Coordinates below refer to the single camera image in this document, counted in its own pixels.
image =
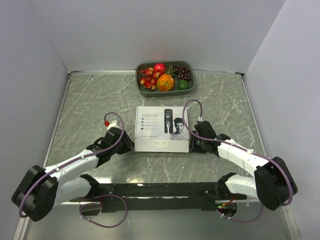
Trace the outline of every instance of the white wall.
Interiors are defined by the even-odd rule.
[[[245,73],[285,0],[29,0],[68,71],[186,60]]]
[[[19,220],[11,196],[44,162],[67,71],[28,1],[0,6],[0,239],[11,240]]]
[[[320,1],[286,0],[245,85],[269,156],[298,187],[292,208],[302,239],[319,239]]]

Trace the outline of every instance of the fruit tray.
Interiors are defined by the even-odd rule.
[[[145,86],[140,84],[140,77],[138,73],[136,72],[135,74],[135,83],[138,91],[141,93],[142,96],[146,98],[155,98],[155,97],[172,97],[172,96],[180,96],[180,95],[186,95],[189,94],[193,91],[195,88],[195,81],[194,81],[194,74],[193,71],[190,67],[190,65],[185,62],[185,61],[155,61],[155,62],[146,62],[139,64],[136,69],[138,71],[141,71],[146,68],[153,68],[156,64],[162,63],[166,68],[168,68],[170,65],[171,66],[181,66],[185,68],[189,68],[189,74],[190,74],[190,79],[188,80],[188,89],[183,89],[179,90],[178,89],[178,83],[179,83],[179,78],[178,76],[174,76],[174,86],[173,89],[170,91],[159,91],[158,88],[156,90],[151,90],[150,88],[145,88]]]

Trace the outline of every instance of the orange spiky fruit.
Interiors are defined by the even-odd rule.
[[[171,65],[166,69],[165,74],[159,77],[156,86],[160,92],[167,92],[174,88],[175,80],[173,78],[176,69],[173,69]]]

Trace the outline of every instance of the table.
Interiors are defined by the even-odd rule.
[[[134,141],[137,106],[183,106],[190,99],[203,105],[203,119],[217,134],[226,134],[246,148],[263,147],[240,74],[195,74],[195,90],[184,96],[146,98],[136,89],[135,75],[72,74],[47,160],[47,166],[80,153],[106,133],[104,115],[120,114]],[[189,125],[199,116],[197,103],[187,109]],[[100,183],[216,182],[234,172],[247,176],[232,162],[214,154],[134,152],[114,155],[88,174]]]

